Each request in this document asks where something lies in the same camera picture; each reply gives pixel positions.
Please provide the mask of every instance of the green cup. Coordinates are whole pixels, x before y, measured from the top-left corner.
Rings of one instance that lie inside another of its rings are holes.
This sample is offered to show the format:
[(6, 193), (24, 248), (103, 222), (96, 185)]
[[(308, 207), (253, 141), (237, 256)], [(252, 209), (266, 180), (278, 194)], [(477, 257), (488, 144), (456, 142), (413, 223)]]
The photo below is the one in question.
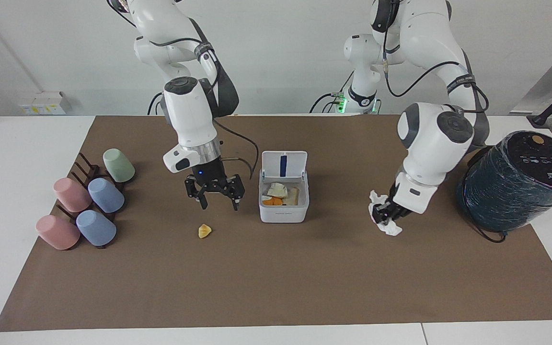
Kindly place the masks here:
[(119, 149), (105, 151), (103, 162), (106, 170), (117, 183), (126, 183), (136, 174), (136, 168)]

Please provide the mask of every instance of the crumpled paper towel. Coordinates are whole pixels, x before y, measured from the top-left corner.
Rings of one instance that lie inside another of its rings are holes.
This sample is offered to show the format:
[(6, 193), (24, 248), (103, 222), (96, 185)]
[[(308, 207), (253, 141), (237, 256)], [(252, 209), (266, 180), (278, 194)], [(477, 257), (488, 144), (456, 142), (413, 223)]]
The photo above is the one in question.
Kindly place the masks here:
[[(370, 205), (368, 206), (368, 210), (370, 211), (370, 219), (372, 219), (373, 222), (374, 219), (372, 218), (372, 211), (374, 210), (374, 206), (383, 205), (384, 203), (386, 203), (387, 198), (388, 196), (386, 195), (379, 196), (374, 190), (370, 192)], [(387, 225), (377, 224), (377, 226), (379, 227), (380, 231), (390, 236), (397, 236), (402, 231), (402, 228), (398, 227), (393, 220), (389, 220)]]

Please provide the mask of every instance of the green led light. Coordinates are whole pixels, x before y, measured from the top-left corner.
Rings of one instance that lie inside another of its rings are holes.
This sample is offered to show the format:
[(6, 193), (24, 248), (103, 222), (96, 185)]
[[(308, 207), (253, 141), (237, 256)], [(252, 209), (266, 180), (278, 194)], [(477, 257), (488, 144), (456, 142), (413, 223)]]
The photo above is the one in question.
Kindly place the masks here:
[(341, 114), (344, 114), (344, 112), (346, 111), (346, 103), (348, 101), (346, 100), (346, 98), (344, 98), (342, 100), (342, 102), (340, 102), (340, 105), (338, 106), (338, 112), (341, 113)]

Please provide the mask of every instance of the brown table cover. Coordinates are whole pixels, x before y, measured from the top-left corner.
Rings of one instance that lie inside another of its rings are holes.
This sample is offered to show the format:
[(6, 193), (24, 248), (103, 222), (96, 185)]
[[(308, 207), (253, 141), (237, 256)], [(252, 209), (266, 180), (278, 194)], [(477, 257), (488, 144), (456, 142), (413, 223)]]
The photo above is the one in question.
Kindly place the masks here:
[[(475, 233), (454, 203), (463, 164), (425, 214), (398, 221), (399, 236), (370, 221), (370, 190), (387, 193), (406, 155), (396, 116), (221, 122), (262, 151), (308, 151), (304, 223), (260, 221), (261, 162), (252, 181), (246, 166), (225, 163), (244, 178), (239, 212), (221, 195), (201, 210), (184, 191), (187, 174), (162, 163), (177, 143), (162, 117), (98, 116), (81, 151), (103, 165), (101, 154), (116, 147), (137, 170), (118, 234), (107, 249), (81, 239), (69, 251), (39, 238), (0, 332), (552, 319), (552, 261), (542, 243), (531, 226), (503, 244)], [(247, 142), (220, 129), (219, 137), (224, 157), (254, 157)], [(202, 223), (213, 232), (200, 240)]]

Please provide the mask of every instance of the bin lid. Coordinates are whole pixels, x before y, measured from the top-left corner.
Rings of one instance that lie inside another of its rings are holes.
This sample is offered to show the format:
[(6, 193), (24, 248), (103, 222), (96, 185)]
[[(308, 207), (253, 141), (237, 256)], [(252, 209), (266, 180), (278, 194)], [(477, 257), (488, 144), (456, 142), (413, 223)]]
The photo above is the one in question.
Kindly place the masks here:
[(306, 151), (263, 151), (261, 165), (266, 177), (301, 177), (306, 170)]

